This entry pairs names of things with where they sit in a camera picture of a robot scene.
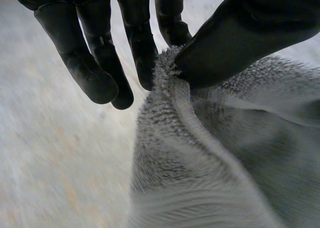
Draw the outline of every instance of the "fingertip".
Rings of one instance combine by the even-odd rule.
[[[129,89],[126,92],[119,92],[116,99],[112,100],[112,105],[119,110],[125,110],[131,107],[131,105],[134,103],[134,94],[132,93],[132,90]]]

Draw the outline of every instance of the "fabric pile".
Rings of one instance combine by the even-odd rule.
[[[272,55],[190,90],[178,51],[138,117],[127,227],[319,227],[320,67]]]

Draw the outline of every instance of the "concrete floor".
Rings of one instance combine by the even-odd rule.
[[[92,103],[73,81],[33,13],[0,0],[0,227],[121,227],[139,86],[120,10],[112,1],[112,34],[135,103],[125,111]],[[194,34],[222,0],[185,0]],[[151,27],[159,50],[154,0]],[[320,62],[320,36],[281,51]]]

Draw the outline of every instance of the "black glove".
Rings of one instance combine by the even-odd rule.
[[[133,103],[133,93],[112,42],[110,0],[18,1],[34,11],[72,77],[92,101],[111,101],[117,109]],[[151,90],[158,51],[149,24],[149,0],[118,2],[140,83]],[[169,45],[183,45],[191,38],[188,26],[181,20],[183,0],[156,0],[156,10],[161,33]]]
[[[318,32],[320,0],[225,0],[175,63],[192,87],[208,87]]]

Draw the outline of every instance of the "black rubber glove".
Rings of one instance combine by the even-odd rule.
[[[320,0],[225,0],[175,59],[193,88],[208,87],[320,32]]]
[[[112,102],[117,109],[133,103],[133,93],[112,42],[110,0],[18,1],[34,11],[72,77],[92,101]]]

